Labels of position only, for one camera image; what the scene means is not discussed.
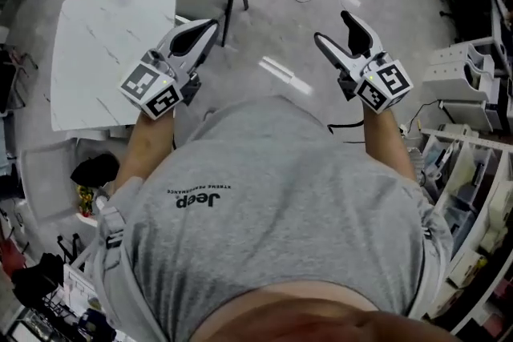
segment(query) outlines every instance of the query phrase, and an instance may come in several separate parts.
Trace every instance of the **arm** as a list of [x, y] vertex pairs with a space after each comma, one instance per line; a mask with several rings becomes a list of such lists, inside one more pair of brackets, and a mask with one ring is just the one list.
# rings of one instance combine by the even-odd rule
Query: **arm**
[[364, 105], [363, 120], [367, 154], [393, 168], [400, 175], [417, 182], [410, 156], [392, 111], [386, 110], [377, 115]]
[[158, 120], [139, 115], [114, 182], [114, 192], [131, 177], [147, 179], [150, 176], [171, 153], [174, 130], [173, 110]]

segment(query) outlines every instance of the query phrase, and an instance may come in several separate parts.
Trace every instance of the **strap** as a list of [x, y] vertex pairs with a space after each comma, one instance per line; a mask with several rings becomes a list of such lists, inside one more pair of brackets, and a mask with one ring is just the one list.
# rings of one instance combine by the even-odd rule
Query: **strap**
[[446, 258], [442, 247], [439, 246], [440, 244], [435, 247], [434, 243], [426, 237], [423, 243], [424, 264], [417, 294], [408, 314], [411, 319], [421, 319], [424, 316], [434, 302], [446, 276]]
[[[102, 304], [109, 324], [123, 332], [129, 331], [128, 333], [132, 337], [139, 337], [138, 340], [148, 340], [148, 337], [151, 337], [151, 340], [167, 342], [168, 338], [164, 335], [140, 291], [127, 249], [123, 246], [123, 234], [126, 226], [123, 217], [115, 207], [104, 208], [101, 215], [99, 246], [95, 256], [93, 279], [99, 302]], [[117, 307], [116, 297], [114, 300], [109, 300], [105, 288], [107, 272], [110, 276], [115, 277], [116, 282], [119, 281], [119, 285], [125, 291], [123, 302], [118, 301]], [[123, 318], [123, 309], [128, 301], [130, 301], [132, 319], [130, 317]], [[134, 323], [133, 317], [137, 318], [137, 324]]]

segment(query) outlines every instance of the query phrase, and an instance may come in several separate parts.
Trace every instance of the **white table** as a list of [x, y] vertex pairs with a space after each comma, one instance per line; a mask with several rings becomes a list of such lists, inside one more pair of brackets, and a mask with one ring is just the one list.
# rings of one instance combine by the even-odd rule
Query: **white table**
[[176, 0], [66, 0], [51, 71], [54, 131], [134, 124], [125, 70], [175, 26]]

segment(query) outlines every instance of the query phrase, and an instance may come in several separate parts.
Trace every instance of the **gray floor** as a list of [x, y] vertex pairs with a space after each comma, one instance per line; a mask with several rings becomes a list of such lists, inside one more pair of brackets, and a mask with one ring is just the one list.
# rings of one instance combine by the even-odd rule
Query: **gray floor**
[[[18, 149], [37, 147], [65, 138], [50, 126], [51, 58], [60, 6], [64, 0], [23, 0], [10, 33], [10, 42], [29, 51], [39, 72], [24, 79], [27, 107], [16, 114]], [[283, 94], [324, 123], [355, 123], [362, 106], [346, 102], [337, 73], [315, 47], [320, 31], [342, 45], [347, 32], [340, 19], [340, 0], [249, 0], [243, 11], [236, 0], [227, 46], [216, 47], [200, 69], [203, 87], [191, 106], [198, 118], [209, 107], [254, 96]], [[438, 16], [439, 0], [343, 0], [344, 6], [365, 19], [380, 34], [385, 48], [399, 58], [416, 88], [394, 108], [398, 121], [407, 121], [422, 102], [432, 98], [421, 88], [427, 59], [435, 49], [449, 46], [454, 37], [450, 22]], [[290, 85], [259, 63], [267, 56], [291, 70], [302, 82]], [[421, 115], [422, 125], [445, 121], [433, 107]], [[361, 129], [336, 132], [341, 141], [362, 140]]]

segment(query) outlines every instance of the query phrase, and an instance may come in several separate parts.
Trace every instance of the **jeep logo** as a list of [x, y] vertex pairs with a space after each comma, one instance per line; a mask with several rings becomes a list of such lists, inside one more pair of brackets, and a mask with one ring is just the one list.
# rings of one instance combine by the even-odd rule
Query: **jeep logo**
[[183, 197], [179, 197], [176, 200], [176, 208], [186, 208], [187, 205], [192, 205], [194, 203], [206, 203], [208, 202], [209, 207], [214, 206], [214, 199], [221, 198], [219, 194], [211, 194], [207, 195], [204, 192], [201, 192], [196, 195], [184, 195]]

